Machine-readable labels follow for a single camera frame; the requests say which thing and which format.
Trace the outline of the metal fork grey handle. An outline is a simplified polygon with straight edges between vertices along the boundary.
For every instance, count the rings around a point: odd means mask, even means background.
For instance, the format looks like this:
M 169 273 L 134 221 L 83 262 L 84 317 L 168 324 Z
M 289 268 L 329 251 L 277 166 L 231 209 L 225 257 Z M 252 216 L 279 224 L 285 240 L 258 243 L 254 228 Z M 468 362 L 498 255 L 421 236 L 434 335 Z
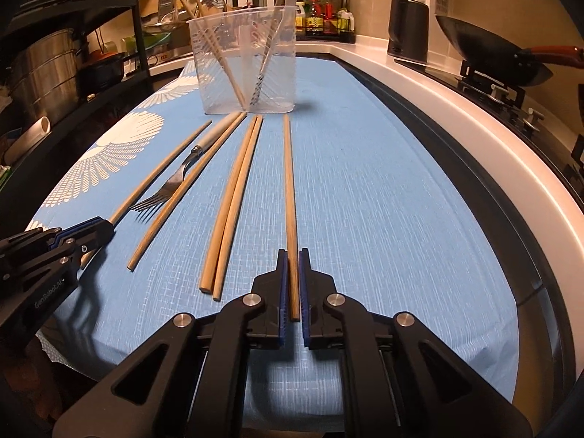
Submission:
M 130 210 L 144 212 L 168 201 L 183 183 L 185 173 L 190 169 L 190 167 L 201 158 L 201 156 L 210 148 L 210 146 L 219 138 L 219 136 L 224 133 L 224 131 L 232 124 L 233 121 L 235 121 L 237 116 L 241 114 L 244 113 L 232 112 L 231 114 L 223 117 L 221 121 L 212 124 L 207 134 L 203 135 L 200 141 L 195 143 L 191 149 L 191 152 L 183 160 L 175 173 L 170 178 L 168 178 L 153 195 L 143 201 L 133 204 L 130 207 Z

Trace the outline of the white ceramic spoon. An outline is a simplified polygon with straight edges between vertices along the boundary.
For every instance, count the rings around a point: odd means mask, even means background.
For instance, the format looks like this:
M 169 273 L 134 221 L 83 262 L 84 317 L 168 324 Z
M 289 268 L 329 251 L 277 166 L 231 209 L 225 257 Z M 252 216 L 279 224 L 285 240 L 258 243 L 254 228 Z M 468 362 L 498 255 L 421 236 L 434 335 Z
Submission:
M 284 25 L 286 15 L 289 13 L 289 9 L 296 5 L 296 1 L 297 0 L 284 0 L 284 5 L 282 6 L 280 17 L 274 18 L 272 21 L 272 25 L 270 26 L 270 30 L 268 32 L 264 53 L 260 64 L 260 73 L 258 74 L 256 84 L 254 86 L 253 96 L 251 96 L 250 99 L 250 106 L 252 107 L 254 107 L 260 100 L 262 84 L 266 74 L 267 65 L 269 64 L 270 57 L 272 55 L 274 42 Z

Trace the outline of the thin wooden chopstick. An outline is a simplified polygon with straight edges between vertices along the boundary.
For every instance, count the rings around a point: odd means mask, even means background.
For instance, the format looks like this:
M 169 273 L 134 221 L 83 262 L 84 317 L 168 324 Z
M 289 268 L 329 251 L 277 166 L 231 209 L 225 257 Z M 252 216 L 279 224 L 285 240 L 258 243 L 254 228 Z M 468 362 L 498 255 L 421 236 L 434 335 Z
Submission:
M 301 310 L 298 273 L 298 237 L 295 206 L 291 123 L 288 114 L 285 114 L 283 116 L 283 140 L 284 140 L 284 194 L 286 215 L 286 237 L 290 285 L 289 287 L 290 318 L 292 321 L 299 321 L 301 316 Z

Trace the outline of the blue patterned table cloth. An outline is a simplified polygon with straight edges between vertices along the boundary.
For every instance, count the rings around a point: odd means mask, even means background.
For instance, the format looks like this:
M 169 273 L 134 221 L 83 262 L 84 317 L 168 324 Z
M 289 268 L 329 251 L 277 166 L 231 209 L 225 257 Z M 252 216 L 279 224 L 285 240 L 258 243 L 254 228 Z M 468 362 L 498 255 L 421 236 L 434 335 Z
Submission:
M 29 228 L 106 219 L 153 168 L 210 116 L 191 62 L 133 108 L 57 183 Z M 406 125 L 332 60 L 296 62 L 290 115 L 299 248 L 315 270 L 369 311 L 410 311 L 506 399 L 519 365 L 516 303 L 490 242 L 455 185 Z M 43 331 L 95 379 L 174 314 L 213 314 L 246 294 L 286 248 L 283 120 L 265 115 L 221 304 L 199 279 L 228 176 L 253 115 L 230 136 L 164 224 L 135 271 L 132 254 L 155 215 L 128 212 L 80 287 Z M 338 355 L 303 345 L 249 358 L 243 423 L 258 429 L 342 430 Z

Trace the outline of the white paper roll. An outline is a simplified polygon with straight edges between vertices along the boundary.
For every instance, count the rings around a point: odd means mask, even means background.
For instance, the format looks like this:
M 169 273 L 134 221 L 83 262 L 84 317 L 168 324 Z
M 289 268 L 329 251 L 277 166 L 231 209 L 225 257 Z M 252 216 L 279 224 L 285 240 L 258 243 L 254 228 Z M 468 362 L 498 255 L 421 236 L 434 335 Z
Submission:
M 3 155 L 3 164 L 14 165 L 21 157 L 30 151 L 40 141 L 45 139 L 50 133 L 50 120 L 48 117 L 40 117 L 32 124 Z

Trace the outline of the steel stock pot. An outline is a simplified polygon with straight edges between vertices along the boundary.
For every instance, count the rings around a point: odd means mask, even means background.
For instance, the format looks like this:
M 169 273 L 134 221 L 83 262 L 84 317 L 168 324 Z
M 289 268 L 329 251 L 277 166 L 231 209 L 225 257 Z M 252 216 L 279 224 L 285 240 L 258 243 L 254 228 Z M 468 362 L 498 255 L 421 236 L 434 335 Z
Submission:
M 11 65 L 11 97 L 33 122 L 46 116 L 56 124 L 78 104 L 78 44 L 72 36 L 72 29 L 53 32 L 22 51 Z

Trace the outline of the red lidded black pot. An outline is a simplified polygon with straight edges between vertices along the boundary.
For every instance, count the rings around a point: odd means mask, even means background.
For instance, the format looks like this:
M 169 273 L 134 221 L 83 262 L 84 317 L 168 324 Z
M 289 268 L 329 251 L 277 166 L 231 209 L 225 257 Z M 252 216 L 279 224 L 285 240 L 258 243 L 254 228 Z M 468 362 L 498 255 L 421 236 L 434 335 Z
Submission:
M 79 94 L 99 94 L 122 81 L 125 53 L 91 53 L 91 58 L 76 75 Z

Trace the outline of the black storage shelf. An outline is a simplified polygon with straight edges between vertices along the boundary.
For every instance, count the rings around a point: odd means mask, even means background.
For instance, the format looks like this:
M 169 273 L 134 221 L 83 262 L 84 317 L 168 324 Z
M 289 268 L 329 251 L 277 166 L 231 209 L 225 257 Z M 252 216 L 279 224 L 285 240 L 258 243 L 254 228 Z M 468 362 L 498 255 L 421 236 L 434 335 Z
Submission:
M 145 41 L 128 76 L 124 55 L 90 53 L 89 33 L 125 13 L 138 35 L 139 0 L 1 0 L 1 83 L 12 98 L 1 112 L 1 138 L 50 121 L 47 137 L 1 183 L 2 235 L 23 230 L 83 153 L 153 93 Z

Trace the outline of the clear plastic utensil holder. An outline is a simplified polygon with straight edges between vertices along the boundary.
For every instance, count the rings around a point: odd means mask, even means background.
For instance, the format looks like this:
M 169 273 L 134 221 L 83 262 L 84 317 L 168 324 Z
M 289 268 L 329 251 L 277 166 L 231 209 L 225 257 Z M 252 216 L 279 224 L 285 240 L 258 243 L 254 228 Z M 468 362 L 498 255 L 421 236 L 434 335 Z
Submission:
M 245 96 L 242 110 L 224 70 L 214 58 L 200 26 L 189 22 L 194 65 L 204 111 L 210 115 L 247 111 L 260 114 L 285 114 L 293 111 L 296 98 L 295 9 L 289 9 L 272 49 L 263 80 L 260 100 L 252 107 L 250 99 L 260 73 L 266 39 L 282 6 L 257 7 L 206 16 L 219 40 L 235 80 Z

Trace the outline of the black gas stove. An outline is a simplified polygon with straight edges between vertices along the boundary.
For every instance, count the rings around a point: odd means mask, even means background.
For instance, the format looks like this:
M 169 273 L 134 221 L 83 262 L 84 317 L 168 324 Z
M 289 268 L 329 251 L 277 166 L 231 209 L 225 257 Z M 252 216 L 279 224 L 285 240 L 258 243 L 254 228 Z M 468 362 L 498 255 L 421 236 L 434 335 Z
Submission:
M 555 117 L 527 98 L 524 89 L 508 87 L 465 61 L 456 72 L 399 57 L 395 61 L 445 85 L 494 117 L 552 169 L 578 205 L 583 204 L 583 136 L 563 143 L 552 131 Z

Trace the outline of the yellow oil bottle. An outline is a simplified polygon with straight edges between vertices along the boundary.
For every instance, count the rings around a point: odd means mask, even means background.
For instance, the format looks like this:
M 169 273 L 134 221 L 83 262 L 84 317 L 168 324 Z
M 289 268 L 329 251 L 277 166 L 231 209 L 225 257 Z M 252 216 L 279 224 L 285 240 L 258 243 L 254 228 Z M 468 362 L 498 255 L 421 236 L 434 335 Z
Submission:
M 304 37 L 306 34 L 306 13 L 303 2 L 295 4 L 295 30 L 298 38 Z

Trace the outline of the black spice rack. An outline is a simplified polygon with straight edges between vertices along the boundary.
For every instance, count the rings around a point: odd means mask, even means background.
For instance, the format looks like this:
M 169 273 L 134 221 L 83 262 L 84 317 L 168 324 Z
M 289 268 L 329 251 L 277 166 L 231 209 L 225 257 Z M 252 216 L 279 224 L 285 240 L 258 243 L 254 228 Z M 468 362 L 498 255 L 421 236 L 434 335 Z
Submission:
M 306 34 L 298 41 L 356 42 L 356 19 L 349 0 L 297 0 L 306 13 Z

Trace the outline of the black electric kettle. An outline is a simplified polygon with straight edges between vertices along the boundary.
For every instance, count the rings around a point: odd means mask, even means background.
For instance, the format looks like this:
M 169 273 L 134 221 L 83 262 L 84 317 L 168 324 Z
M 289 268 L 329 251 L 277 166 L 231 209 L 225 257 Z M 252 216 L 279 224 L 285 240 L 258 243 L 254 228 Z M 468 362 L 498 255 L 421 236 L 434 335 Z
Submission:
M 425 64 L 428 61 L 429 7 L 417 0 L 391 0 L 387 53 Z

